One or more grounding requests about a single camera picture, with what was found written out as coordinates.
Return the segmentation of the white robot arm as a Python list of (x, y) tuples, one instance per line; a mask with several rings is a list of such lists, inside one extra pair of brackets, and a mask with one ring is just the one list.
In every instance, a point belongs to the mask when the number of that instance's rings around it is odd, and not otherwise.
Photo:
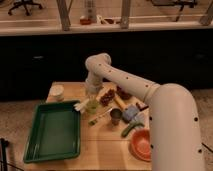
[(185, 87), (114, 68), (106, 53), (88, 57), (85, 66), (87, 92), (99, 93), (107, 79), (149, 106), (152, 171), (205, 171), (197, 105)]

